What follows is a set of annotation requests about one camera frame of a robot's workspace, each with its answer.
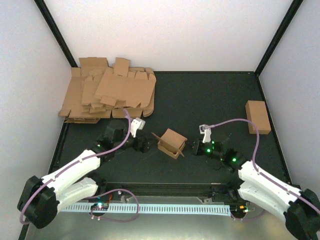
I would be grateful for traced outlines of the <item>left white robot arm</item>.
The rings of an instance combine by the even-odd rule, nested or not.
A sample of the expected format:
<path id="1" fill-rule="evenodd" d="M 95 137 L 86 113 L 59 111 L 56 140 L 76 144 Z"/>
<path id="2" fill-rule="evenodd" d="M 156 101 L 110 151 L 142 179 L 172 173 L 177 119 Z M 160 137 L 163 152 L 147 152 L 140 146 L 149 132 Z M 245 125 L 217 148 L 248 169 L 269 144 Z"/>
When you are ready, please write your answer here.
<path id="1" fill-rule="evenodd" d="M 138 117 L 128 119 L 128 129 L 121 121 L 113 120 L 105 133 L 74 160 L 43 177 L 30 177 L 17 204 L 20 223 L 42 229 L 59 212 L 80 200 L 101 200 L 113 193 L 132 195 L 131 191 L 123 188 L 108 191 L 95 171 L 113 158 L 117 150 L 132 148 L 137 152 L 147 152 L 150 143 L 144 133 L 138 133 L 144 126 L 145 121 Z"/>

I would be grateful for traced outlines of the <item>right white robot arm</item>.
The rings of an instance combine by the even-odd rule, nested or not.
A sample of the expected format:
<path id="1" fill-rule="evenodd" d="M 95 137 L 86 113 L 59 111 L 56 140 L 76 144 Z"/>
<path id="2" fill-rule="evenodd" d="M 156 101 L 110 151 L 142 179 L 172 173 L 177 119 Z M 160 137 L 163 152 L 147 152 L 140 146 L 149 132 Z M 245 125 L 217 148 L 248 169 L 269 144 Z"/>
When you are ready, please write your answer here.
<path id="1" fill-rule="evenodd" d="M 217 160 L 239 180 L 227 189 L 234 202 L 249 201 L 282 220 L 298 240 L 316 240 L 320 231 L 320 200 L 310 189 L 302 190 L 271 175 L 238 151 L 224 149 L 218 141 L 195 140 L 192 154 Z"/>

